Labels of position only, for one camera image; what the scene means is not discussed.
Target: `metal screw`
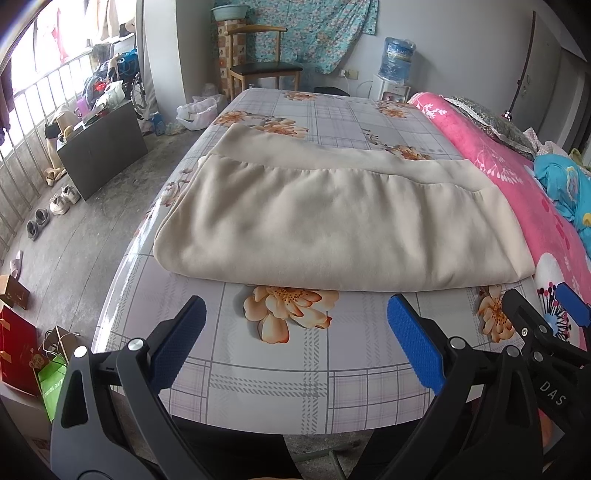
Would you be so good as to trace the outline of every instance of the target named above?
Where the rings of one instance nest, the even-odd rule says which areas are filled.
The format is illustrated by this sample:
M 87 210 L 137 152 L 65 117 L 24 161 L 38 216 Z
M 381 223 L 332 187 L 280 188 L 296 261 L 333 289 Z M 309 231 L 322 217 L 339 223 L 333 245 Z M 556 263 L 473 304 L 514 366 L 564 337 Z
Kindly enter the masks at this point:
M 129 343 L 127 344 L 127 348 L 129 348 L 129 350 L 131 350 L 132 352 L 139 350 L 143 346 L 144 346 L 144 341 L 141 338 L 134 338 L 133 340 L 130 340 Z
M 507 354 L 513 357 L 519 356 L 519 349 L 514 345 L 509 345 L 507 347 Z
M 88 352 L 88 349 L 84 345 L 81 345 L 76 350 L 74 350 L 74 356 L 76 358 L 82 358 L 83 356 L 86 355 L 87 352 Z
M 455 350 L 462 350 L 466 347 L 466 341 L 460 337 L 453 337 L 449 340 L 449 344 Z

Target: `gray door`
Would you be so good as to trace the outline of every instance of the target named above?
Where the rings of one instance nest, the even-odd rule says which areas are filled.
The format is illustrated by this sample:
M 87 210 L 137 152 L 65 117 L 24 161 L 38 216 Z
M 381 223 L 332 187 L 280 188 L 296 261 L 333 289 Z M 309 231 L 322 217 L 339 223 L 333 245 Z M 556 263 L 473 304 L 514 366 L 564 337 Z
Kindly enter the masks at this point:
M 554 34 L 536 15 L 530 61 L 512 111 L 513 123 L 521 131 L 540 129 L 558 76 L 560 50 Z

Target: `pillow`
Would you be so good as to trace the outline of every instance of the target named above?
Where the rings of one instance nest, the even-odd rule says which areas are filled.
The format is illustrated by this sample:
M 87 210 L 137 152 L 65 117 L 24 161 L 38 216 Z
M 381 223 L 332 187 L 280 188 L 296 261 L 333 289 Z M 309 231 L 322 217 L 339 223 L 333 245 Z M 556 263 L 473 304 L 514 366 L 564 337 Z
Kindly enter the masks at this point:
M 496 116 L 488 108 L 468 98 L 449 97 L 448 102 L 468 117 L 484 133 L 496 142 L 516 151 L 529 160 L 535 158 L 535 150 L 529 139 L 507 119 Z

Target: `floral curtain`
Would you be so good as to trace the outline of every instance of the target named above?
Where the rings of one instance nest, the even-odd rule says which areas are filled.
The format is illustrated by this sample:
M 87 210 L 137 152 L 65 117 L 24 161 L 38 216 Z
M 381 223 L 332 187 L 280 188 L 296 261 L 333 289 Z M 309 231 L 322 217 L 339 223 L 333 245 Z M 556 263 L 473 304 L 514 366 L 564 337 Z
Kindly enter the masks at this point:
M 251 24 L 281 25 L 288 31 L 281 43 L 281 60 L 314 63 L 331 73 L 362 33 L 375 35 L 379 0 L 248 0 Z M 215 4 L 243 5 L 244 0 Z M 246 55 L 251 60 L 275 58 L 274 33 L 249 35 Z

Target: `red box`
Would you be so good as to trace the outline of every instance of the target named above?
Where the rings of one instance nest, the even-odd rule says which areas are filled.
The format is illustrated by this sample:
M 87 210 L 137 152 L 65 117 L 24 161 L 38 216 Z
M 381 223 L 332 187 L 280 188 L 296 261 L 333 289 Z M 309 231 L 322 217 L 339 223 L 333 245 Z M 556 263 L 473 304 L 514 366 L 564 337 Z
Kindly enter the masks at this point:
M 31 395 L 39 395 L 30 366 L 37 352 L 37 329 L 10 308 L 0 310 L 0 370 L 2 381 Z

